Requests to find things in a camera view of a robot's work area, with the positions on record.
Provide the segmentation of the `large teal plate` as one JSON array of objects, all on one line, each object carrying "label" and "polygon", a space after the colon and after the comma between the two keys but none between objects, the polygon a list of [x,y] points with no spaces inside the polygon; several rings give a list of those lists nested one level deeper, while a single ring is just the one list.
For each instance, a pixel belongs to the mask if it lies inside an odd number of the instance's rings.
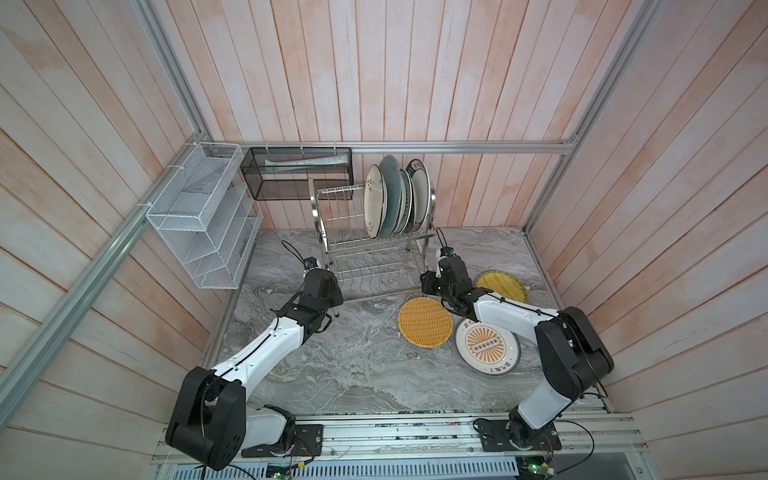
[{"label": "large teal plate", "polygon": [[387,194],[385,215],[378,232],[378,237],[384,238],[392,235],[398,224],[403,193],[403,179],[399,163],[393,155],[386,155],[380,162],[379,169]]}]

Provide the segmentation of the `white plate green lettered rim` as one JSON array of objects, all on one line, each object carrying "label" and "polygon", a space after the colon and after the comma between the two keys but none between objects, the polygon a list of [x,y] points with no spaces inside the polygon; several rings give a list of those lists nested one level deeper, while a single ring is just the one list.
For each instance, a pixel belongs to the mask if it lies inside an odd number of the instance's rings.
[{"label": "white plate green lettered rim", "polygon": [[413,159],[406,168],[413,189],[412,231],[419,230],[427,220],[431,208],[431,182],[428,171],[419,159]]}]

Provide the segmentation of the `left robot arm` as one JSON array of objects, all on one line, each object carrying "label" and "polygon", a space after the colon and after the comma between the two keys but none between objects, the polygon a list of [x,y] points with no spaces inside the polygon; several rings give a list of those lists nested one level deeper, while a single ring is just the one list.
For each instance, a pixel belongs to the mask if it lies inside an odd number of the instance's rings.
[{"label": "left robot arm", "polygon": [[187,373],[165,443],[215,471],[228,466],[237,453],[256,447],[273,455],[290,454],[295,417],[270,405],[248,414],[247,400],[288,354],[330,326],[329,310],[342,304],[333,272],[306,271],[301,289],[275,311],[275,319],[260,335],[213,368],[198,366]]}]

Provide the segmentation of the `small orange sunburst plate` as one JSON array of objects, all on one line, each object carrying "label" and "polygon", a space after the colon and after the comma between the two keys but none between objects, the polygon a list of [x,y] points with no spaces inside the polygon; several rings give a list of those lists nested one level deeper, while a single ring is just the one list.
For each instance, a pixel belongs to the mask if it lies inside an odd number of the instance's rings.
[{"label": "small orange sunburst plate", "polygon": [[404,233],[410,233],[413,230],[414,227],[414,216],[415,216],[415,190],[414,190],[414,170],[413,169],[407,169],[406,170],[407,178],[408,178],[408,193],[409,193],[409,210],[408,210],[408,217],[405,229],[403,230]]}]

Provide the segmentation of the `light green flower plate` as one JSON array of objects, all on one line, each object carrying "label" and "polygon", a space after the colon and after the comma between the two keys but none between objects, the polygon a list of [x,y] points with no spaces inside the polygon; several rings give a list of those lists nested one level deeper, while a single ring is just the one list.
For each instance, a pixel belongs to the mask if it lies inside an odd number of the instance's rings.
[{"label": "light green flower plate", "polygon": [[404,233],[403,230],[405,229],[405,226],[406,226],[408,210],[409,210],[408,178],[405,170],[401,169],[400,173],[403,181],[403,186],[401,190],[401,208],[399,212],[398,223],[394,230],[394,233],[396,235]]}]

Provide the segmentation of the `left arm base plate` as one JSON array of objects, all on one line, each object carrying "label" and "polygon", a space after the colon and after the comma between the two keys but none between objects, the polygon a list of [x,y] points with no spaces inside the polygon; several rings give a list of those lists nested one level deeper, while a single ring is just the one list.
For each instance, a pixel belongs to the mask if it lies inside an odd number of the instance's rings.
[{"label": "left arm base plate", "polygon": [[271,458],[294,456],[317,457],[321,455],[324,426],[322,424],[298,424],[289,426],[281,439],[271,445],[258,445],[241,451],[243,458]]}]

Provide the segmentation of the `yellow woven pattern plate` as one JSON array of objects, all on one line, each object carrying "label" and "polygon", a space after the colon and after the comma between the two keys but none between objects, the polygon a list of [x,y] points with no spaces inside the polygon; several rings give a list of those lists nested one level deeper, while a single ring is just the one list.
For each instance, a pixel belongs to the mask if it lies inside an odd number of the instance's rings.
[{"label": "yellow woven pattern plate", "polygon": [[487,270],[476,278],[475,285],[490,289],[500,296],[513,301],[527,303],[529,300],[526,286],[520,279],[508,272]]}]

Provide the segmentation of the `stainless steel dish rack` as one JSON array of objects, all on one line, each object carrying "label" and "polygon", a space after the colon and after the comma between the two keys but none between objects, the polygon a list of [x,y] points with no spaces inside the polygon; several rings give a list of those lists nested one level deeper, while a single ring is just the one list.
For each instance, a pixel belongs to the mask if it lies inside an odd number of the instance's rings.
[{"label": "stainless steel dish rack", "polygon": [[421,229],[385,238],[371,238],[364,228],[361,185],[328,188],[309,181],[310,203],[321,264],[332,271],[347,301],[421,290],[428,248],[435,229]]}]

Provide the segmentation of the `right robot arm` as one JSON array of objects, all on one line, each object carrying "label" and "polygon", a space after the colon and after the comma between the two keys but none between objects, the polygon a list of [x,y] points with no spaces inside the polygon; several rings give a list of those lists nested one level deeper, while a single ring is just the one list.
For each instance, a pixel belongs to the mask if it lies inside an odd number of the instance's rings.
[{"label": "right robot arm", "polygon": [[586,390],[614,370],[614,361],[586,314],[576,307],[545,309],[475,287],[464,261],[445,247],[437,269],[420,275],[421,290],[448,304],[448,311],[523,337],[537,346],[544,379],[510,413],[508,442],[518,450],[535,438]]}]

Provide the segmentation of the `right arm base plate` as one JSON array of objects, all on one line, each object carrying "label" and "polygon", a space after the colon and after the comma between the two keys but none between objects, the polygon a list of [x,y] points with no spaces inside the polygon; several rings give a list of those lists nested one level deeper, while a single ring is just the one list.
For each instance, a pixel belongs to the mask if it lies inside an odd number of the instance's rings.
[{"label": "right arm base plate", "polygon": [[472,427],[480,436],[484,452],[562,449],[560,436],[553,422],[542,429],[531,430],[524,422],[477,418]]}]

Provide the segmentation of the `orange woven pattern plate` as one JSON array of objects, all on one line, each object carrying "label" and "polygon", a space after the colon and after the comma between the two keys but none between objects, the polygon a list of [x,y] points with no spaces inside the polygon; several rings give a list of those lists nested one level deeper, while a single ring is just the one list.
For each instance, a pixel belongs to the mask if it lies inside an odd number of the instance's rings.
[{"label": "orange woven pattern plate", "polygon": [[402,306],[398,313],[398,328],[410,343],[435,348],[450,338],[454,321],[438,301],[419,297],[408,300]]}]

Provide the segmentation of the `cream floral plate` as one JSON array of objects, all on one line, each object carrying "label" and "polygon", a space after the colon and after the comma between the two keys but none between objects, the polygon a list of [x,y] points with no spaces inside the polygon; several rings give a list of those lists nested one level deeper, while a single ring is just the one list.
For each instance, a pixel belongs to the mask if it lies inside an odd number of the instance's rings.
[{"label": "cream floral plate", "polygon": [[378,165],[373,165],[364,184],[364,226],[369,238],[376,238],[386,216],[387,191]]}]

